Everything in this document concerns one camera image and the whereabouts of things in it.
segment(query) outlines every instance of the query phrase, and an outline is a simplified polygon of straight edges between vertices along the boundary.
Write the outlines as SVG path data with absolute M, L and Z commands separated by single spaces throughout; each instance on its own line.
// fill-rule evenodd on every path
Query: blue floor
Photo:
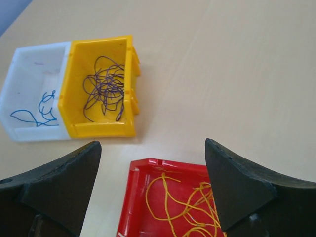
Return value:
M 0 36 L 32 0 L 0 0 Z

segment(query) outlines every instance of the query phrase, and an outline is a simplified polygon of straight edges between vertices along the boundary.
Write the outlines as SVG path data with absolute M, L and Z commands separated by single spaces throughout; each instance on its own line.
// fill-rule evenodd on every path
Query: black plastic part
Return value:
M 316 183 L 274 172 L 210 139 L 205 159 L 228 237 L 316 237 Z
M 78 237 L 101 157 L 99 142 L 0 181 L 0 237 Z

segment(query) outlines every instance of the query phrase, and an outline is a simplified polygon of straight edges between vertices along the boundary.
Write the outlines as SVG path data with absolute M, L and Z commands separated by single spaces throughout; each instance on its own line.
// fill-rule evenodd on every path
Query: wooden tabletop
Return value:
M 33 0 L 0 37 L 1 85 L 17 47 L 133 34 L 141 60 L 137 137 L 99 139 L 81 236 L 115 236 L 132 160 L 205 164 L 207 137 L 316 181 L 315 12 L 312 0 Z M 0 139 L 0 179 L 91 141 L 16 144 L 2 126 Z

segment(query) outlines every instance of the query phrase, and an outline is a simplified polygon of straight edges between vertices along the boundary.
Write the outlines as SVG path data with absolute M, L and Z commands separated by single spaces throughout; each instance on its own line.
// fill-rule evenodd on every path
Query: plastic bin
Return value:
M 150 214 L 146 201 L 145 193 L 152 180 L 161 176 L 162 173 L 167 176 L 180 180 L 177 182 L 168 182 L 169 191 L 179 201 L 186 202 L 193 191 L 193 188 L 199 186 L 200 182 L 210 182 L 205 165 L 188 164 L 182 162 L 161 160 L 161 159 L 141 159 L 132 161 L 128 175 L 126 193 L 122 213 L 118 225 L 117 237 L 171 237 L 170 225 L 167 221 L 159 221 Z M 165 189 L 162 180 L 152 185 L 148 200 L 152 203 L 152 211 L 160 218 L 166 218 L 164 210 Z M 199 206 L 207 210 L 207 205 Z M 168 201 L 170 216 L 181 213 L 184 210 L 182 205 Z M 194 213 L 198 220 L 209 223 L 209 217 Z M 173 220 L 173 226 L 178 236 L 182 236 L 192 226 L 182 217 Z M 214 234 L 214 228 L 208 227 L 211 234 Z M 191 233 L 191 237 L 202 236 L 200 233 Z M 217 228 L 217 237 L 223 237 L 223 232 Z
M 88 74 L 94 73 L 94 64 L 99 56 L 107 56 L 118 64 L 125 64 L 124 112 L 119 121 L 115 119 L 117 112 L 102 113 L 100 101 L 100 104 L 86 111 L 94 122 L 83 114 L 89 95 L 82 83 Z M 98 68 L 109 66 L 111 63 L 108 60 L 101 60 Z M 135 136 L 134 115 L 139 113 L 135 87 L 139 75 L 139 60 L 132 46 L 132 36 L 74 41 L 58 104 L 70 137 Z
M 43 141 L 70 139 L 59 113 L 57 102 L 63 83 L 71 42 L 16 49 L 0 96 L 0 120 L 13 141 Z M 45 93 L 54 92 L 50 100 L 58 126 L 37 126 L 43 122 L 38 111 Z

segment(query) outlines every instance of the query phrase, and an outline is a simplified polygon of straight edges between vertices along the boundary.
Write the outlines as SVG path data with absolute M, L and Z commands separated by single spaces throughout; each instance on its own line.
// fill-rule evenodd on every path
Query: purple string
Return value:
M 107 69 L 96 69 L 96 64 L 99 59 L 110 60 L 113 65 Z M 119 79 L 124 80 L 124 65 L 117 64 L 111 58 L 100 56 L 94 63 L 94 74 L 87 75 L 83 80 L 83 89 L 89 95 L 86 104 L 83 107 L 84 116 L 91 122 L 94 122 L 86 115 L 86 110 L 90 109 L 98 101 L 102 102 L 101 110 L 103 115 L 106 111 L 117 111 L 119 113 L 115 121 L 119 121 L 124 111 L 124 83 Z M 93 85 L 93 90 L 88 91 L 86 86 Z

